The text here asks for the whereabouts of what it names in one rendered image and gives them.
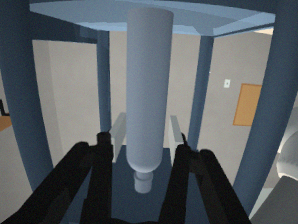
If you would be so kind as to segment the blue shelving unit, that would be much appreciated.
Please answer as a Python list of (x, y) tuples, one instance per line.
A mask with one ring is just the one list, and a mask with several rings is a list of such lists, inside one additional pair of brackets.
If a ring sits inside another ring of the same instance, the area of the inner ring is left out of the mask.
[[(96, 44), (100, 131), (111, 129), (110, 31), (127, 31), (127, 11), (174, 13), (173, 33), (202, 35), (187, 143), (197, 149), (214, 38), (273, 28), (264, 79), (233, 183), (248, 217), (283, 139), (298, 93), (298, 0), (0, 0), (0, 72), (21, 159), (32, 189), (54, 168), (42, 115), (32, 40)], [(31, 17), (31, 18), (30, 18)], [(112, 162), (111, 218), (158, 222), (172, 170), (170, 148), (148, 193), (122, 145)]]

